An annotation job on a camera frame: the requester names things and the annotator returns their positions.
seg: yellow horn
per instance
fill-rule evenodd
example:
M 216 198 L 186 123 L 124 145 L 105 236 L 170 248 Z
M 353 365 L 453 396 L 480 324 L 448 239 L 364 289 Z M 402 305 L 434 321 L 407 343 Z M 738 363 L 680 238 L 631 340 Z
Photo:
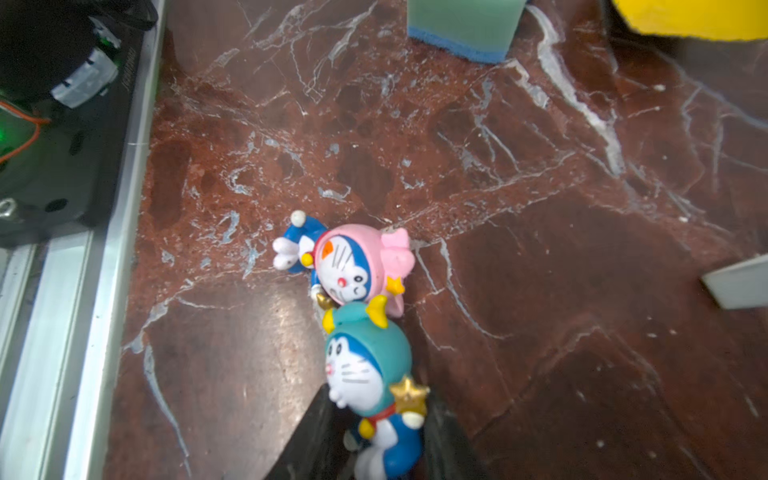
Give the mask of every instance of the yellow horn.
M 385 313 L 386 301 L 386 295 L 374 296 L 368 303 L 368 308 L 366 308 L 366 313 L 371 317 L 373 324 L 381 329 L 389 326 L 389 320 L 387 320 Z
M 323 329 L 326 333 L 330 334 L 335 328 L 336 325 L 333 324 L 333 309 L 328 309 L 323 315 Z

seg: figurine with teal hood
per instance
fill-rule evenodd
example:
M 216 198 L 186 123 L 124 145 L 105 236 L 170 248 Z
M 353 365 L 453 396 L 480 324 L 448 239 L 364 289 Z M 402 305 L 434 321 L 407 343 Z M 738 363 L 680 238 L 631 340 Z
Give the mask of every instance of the figurine with teal hood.
M 357 480 L 386 480 L 408 473 L 422 454 L 419 430 L 429 389 L 411 377 L 411 346 L 386 317 L 387 296 L 366 305 L 351 302 L 327 310 L 326 378 L 329 397 L 362 418 L 365 447 L 355 463 Z

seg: brown marble tabletop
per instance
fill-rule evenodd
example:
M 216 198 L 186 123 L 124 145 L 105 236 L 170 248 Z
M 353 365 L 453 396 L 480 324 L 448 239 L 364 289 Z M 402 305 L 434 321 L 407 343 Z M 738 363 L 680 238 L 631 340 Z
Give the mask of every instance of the brown marble tabletop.
M 415 373 L 497 478 L 768 478 L 768 45 L 536 0 L 508 60 L 405 0 L 173 2 L 104 476 L 261 478 L 323 383 L 303 209 L 409 230 Z

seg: figurine face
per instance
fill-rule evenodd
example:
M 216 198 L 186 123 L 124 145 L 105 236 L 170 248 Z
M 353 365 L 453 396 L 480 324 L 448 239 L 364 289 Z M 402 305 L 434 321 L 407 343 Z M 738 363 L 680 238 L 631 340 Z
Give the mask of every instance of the figurine face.
M 331 339 L 326 350 L 326 378 L 329 397 L 340 409 L 368 410 L 384 393 L 384 381 L 376 367 L 364 356 L 349 351 L 349 341 Z
M 356 257 L 359 261 L 362 251 L 351 242 L 341 235 L 331 237 L 319 252 L 319 259 L 315 259 L 320 284 L 341 304 L 366 298 L 370 288 L 367 265 L 355 261 Z

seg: doraemon figurine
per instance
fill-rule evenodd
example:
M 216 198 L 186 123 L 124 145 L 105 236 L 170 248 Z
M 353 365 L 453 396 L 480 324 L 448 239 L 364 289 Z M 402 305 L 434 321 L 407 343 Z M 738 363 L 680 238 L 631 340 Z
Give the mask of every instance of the doraemon figurine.
M 416 262 L 406 229 L 382 233 L 366 225 L 350 224 L 327 230 L 318 220 L 297 210 L 291 214 L 288 231 L 274 241 L 273 249 L 273 264 L 278 270 L 312 270 L 313 298 L 326 293 L 334 302 L 345 305 L 386 295 L 391 299 L 387 313 L 402 316 L 402 281 Z
M 362 417 L 358 431 L 368 439 L 355 464 L 357 480 L 398 478 L 422 454 L 419 430 L 429 390 L 415 388 L 409 377 L 411 347 L 387 320 L 387 300 L 379 295 L 368 306 L 347 303 L 323 317 L 329 397 Z

